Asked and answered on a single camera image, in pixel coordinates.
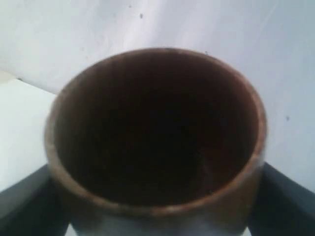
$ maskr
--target brown cup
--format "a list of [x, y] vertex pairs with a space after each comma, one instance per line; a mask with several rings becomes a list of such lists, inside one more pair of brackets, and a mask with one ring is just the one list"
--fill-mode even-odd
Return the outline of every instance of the brown cup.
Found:
[[78, 235], [240, 235], [263, 166], [266, 117], [227, 64], [169, 48], [127, 52], [56, 98], [45, 148]]

